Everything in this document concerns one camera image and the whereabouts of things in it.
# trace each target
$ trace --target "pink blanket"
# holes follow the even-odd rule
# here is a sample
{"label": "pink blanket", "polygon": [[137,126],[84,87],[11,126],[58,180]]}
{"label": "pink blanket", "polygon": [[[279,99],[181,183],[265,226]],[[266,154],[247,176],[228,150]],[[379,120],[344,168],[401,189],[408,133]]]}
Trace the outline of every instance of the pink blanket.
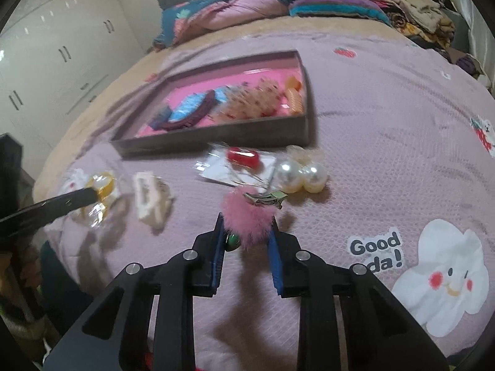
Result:
{"label": "pink blanket", "polygon": [[[446,355],[469,347],[495,308],[492,97],[461,68],[406,39],[311,32],[177,53],[156,82],[246,51],[289,49],[298,49],[308,72],[315,145],[325,152],[330,181],[321,194],[290,196],[280,228],[330,264],[368,265]],[[117,102],[71,168],[113,169],[127,180],[153,171],[177,197],[165,230],[152,234],[132,205],[112,228],[93,232],[69,217],[47,227],[66,270],[92,293],[130,262],[149,267],[190,248],[213,228],[229,191],[197,178],[197,155],[122,161],[108,143],[153,88],[144,85]],[[227,253],[218,294],[194,305],[198,367],[295,368],[298,301],[276,295],[265,247]]]}

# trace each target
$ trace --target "fluffy pink hair clip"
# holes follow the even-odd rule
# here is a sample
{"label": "fluffy pink hair clip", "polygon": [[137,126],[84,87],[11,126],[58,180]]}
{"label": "fluffy pink hair clip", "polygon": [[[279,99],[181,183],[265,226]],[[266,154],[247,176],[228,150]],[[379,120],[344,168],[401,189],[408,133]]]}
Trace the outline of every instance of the fluffy pink hair clip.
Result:
{"label": "fluffy pink hair clip", "polygon": [[224,226],[239,237],[243,248],[259,244],[268,239],[273,216],[286,197],[280,191],[258,194],[252,186],[236,187],[222,202]]}

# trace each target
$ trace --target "red bead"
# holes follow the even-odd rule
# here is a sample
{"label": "red bead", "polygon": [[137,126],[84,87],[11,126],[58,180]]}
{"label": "red bead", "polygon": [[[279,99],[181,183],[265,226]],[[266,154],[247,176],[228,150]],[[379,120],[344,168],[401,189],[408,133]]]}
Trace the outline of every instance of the red bead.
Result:
{"label": "red bead", "polygon": [[261,163],[259,153],[254,149],[243,149],[237,147],[229,148],[227,151],[227,160],[231,164],[252,169],[258,168]]}

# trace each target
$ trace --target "white wardrobe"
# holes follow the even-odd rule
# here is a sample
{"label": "white wardrobe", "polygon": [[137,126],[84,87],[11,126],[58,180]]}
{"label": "white wardrobe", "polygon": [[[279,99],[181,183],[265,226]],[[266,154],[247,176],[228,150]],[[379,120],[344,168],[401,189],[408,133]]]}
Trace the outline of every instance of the white wardrobe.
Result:
{"label": "white wardrobe", "polygon": [[68,127],[144,56],[117,0],[22,0],[0,34],[0,134],[33,179]]}

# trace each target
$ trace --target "green bead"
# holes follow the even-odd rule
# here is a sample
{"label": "green bead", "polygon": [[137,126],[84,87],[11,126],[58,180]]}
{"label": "green bead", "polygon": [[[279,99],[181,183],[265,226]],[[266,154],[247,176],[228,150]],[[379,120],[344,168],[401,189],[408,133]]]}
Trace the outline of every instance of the green bead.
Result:
{"label": "green bead", "polygon": [[225,242],[225,251],[230,252],[237,250],[241,246],[241,239],[237,234],[228,233]]}

